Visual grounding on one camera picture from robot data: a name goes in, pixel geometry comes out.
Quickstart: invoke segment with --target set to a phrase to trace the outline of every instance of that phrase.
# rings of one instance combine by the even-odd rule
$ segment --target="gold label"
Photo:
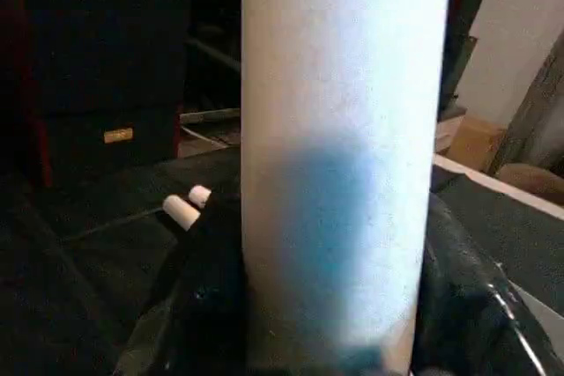
[[[133,128],[114,129],[104,133],[104,144],[119,143],[133,139]]]

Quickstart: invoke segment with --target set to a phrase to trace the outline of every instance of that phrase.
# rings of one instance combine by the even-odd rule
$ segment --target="small white cylinder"
[[[162,209],[170,216],[184,231],[200,217],[200,212],[182,200],[178,195],[169,195],[162,203]]]
[[[447,0],[243,0],[255,367],[407,374]]]
[[[188,193],[188,199],[198,208],[203,209],[212,192],[201,185],[195,185]]]

